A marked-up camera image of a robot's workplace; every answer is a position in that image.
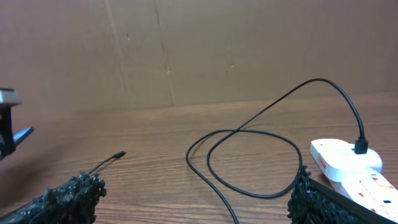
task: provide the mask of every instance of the beige wall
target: beige wall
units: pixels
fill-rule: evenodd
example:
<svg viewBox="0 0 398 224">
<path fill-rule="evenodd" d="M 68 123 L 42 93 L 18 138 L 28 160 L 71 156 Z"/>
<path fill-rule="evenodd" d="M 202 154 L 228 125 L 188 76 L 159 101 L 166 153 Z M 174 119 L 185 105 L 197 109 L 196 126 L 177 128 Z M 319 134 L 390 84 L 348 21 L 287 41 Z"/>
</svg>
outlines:
<svg viewBox="0 0 398 224">
<path fill-rule="evenodd" d="M 0 85 L 18 90 L 26 119 L 271 99 L 315 77 L 397 90 L 397 11 L 396 0 L 2 0 Z"/>
</svg>

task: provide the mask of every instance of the white charger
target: white charger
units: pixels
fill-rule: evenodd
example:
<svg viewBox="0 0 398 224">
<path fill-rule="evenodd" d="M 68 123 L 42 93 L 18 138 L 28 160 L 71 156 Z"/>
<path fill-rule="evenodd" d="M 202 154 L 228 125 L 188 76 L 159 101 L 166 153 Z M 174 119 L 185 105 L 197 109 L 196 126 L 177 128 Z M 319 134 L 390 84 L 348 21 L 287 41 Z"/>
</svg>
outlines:
<svg viewBox="0 0 398 224">
<path fill-rule="evenodd" d="M 317 139 L 311 155 L 335 191 L 398 223 L 398 191 L 381 175 L 382 161 L 374 150 L 355 154 L 354 144 Z"/>
</svg>

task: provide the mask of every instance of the power strip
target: power strip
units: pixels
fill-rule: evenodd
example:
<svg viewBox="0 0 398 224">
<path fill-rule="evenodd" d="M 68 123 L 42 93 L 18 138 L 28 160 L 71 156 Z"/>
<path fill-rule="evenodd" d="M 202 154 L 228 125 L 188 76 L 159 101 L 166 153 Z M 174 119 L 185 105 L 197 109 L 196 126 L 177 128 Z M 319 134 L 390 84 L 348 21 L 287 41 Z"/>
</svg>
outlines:
<svg viewBox="0 0 398 224">
<path fill-rule="evenodd" d="M 317 139 L 311 155 L 335 191 L 398 223 L 398 191 L 381 175 L 382 161 L 374 150 L 355 154 L 354 144 Z"/>
</svg>

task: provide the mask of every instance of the cable end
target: cable end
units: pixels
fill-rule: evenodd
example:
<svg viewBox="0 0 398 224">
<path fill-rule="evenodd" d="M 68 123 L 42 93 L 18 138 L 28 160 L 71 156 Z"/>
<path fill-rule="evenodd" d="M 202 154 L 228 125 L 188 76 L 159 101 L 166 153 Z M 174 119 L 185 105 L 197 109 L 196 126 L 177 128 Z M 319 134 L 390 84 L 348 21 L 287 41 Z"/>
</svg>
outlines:
<svg viewBox="0 0 398 224">
<path fill-rule="evenodd" d="M 126 152 L 121 151 L 121 152 L 118 152 L 118 153 L 116 153 L 115 155 L 113 155 L 112 158 L 113 158 L 113 159 L 119 159 L 119 158 L 121 158 L 122 156 L 124 156 L 125 154 L 126 154 Z"/>
<path fill-rule="evenodd" d="M 355 154 L 366 154 L 368 151 L 368 140 L 363 137 L 359 137 L 358 140 L 355 141 L 354 152 Z"/>
</svg>

